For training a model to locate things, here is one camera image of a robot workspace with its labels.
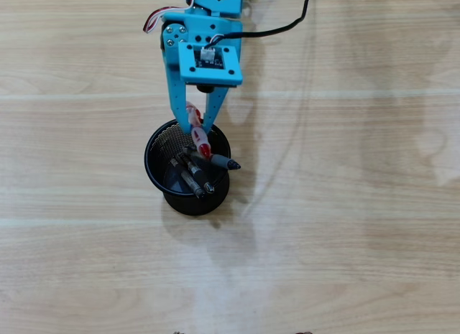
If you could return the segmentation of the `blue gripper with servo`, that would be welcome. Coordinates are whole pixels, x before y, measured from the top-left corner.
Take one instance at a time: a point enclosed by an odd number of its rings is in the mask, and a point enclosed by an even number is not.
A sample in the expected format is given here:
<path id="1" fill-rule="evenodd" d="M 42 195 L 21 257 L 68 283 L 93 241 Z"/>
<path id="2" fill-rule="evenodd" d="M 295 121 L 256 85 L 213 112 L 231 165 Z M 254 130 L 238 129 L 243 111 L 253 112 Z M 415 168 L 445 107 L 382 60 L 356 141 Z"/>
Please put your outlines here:
<path id="1" fill-rule="evenodd" d="M 163 18 L 161 48 L 165 65 L 170 108 L 185 134 L 190 133 L 186 111 L 186 84 L 180 77 L 179 45 L 185 43 L 201 49 L 216 34 L 240 32 L 242 23 L 236 20 L 197 14 L 166 14 Z M 215 87 L 206 95 L 203 130 L 208 133 L 219 114 L 228 88 Z"/>

